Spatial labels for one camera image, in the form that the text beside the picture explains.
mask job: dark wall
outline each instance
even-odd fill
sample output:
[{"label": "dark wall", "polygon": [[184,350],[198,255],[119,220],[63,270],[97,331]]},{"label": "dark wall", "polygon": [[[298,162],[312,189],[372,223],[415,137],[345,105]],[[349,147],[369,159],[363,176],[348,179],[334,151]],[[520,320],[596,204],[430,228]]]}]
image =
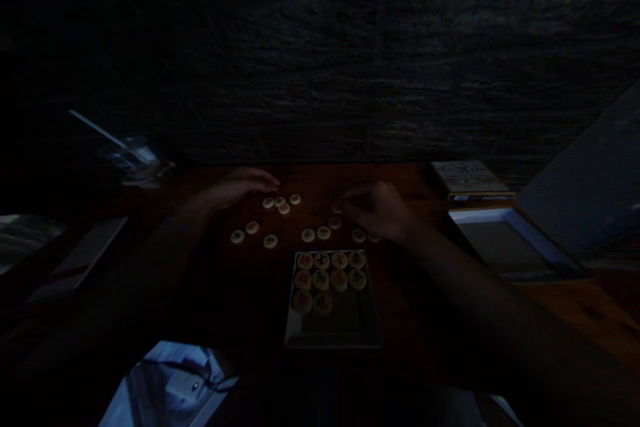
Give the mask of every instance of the dark wall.
[{"label": "dark wall", "polygon": [[23,197],[117,185],[69,108],[182,162],[478,158],[519,189],[640,71],[640,0],[2,2]]}]

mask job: wooden table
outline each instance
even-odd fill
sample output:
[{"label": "wooden table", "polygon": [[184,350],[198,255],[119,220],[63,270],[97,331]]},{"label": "wooden table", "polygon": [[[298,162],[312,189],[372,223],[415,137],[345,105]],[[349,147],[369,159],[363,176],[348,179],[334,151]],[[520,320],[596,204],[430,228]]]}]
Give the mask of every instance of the wooden table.
[{"label": "wooden table", "polygon": [[[224,352],[246,378],[264,375],[283,359],[319,365],[349,366],[354,372],[370,372],[406,382],[432,382],[498,392],[499,376],[490,347],[477,332],[470,332],[449,308],[431,280],[413,260],[391,242],[363,244],[369,257],[371,281],[383,335],[383,348],[368,352],[295,352],[283,348],[284,327],[291,281],[293,254],[299,250],[352,248],[355,224],[343,220],[327,241],[305,244],[303,228],[327,225],[331,204],[345,187],[365,178],[392,181],[399,193],[424,220],[436,226],[463,249],[470,245],[447,217],[441,187],[422,163],[357,165],[265,166],[281,181],[278,195],[288,199],[300,193],[303,201],[282,216],[266,210],[264,195],[249,194],[209,227],[164,321],[164,338],[208,345]],[[159,191],[130,189],[113,204],[100,209],[66,238],[25,263],[20,272],[0,279],[0,294],[14,300],[24,297],[38,278],[55,267],[88,225],[122,213],[129,225],[91,274],[84,290],[104,272],[114,268],[161,220],[189,195],[199,191],[230,169],[200,167],[184,171]],[[465,207],[509,205],[510,201],[466,204]],[[256,220],[261,229],[239,246],[229,235]],[[273,250],[263,247],[267,234],[278,237]],[[630,369],[640,374],[640,329],[593,280],[566,284],[528,285],[521,290],[583,332]],[[72,312],[74,298],[55,308],[37,308],[24,318],[57,325]]]}]

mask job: glass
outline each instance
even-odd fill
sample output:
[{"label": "glass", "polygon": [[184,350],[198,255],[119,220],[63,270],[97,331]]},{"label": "glass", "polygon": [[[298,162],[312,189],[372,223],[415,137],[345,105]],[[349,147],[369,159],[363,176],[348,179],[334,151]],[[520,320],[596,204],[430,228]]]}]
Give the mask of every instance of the glass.
[{"label": "glass", "polygon": [[100,158],[109,160],[135,179],[143,179],[147,173],[159,163],[158,158],[147,146],[144,137],[127,137],[122,139],[125,147],[110,143],[98,150]]}]

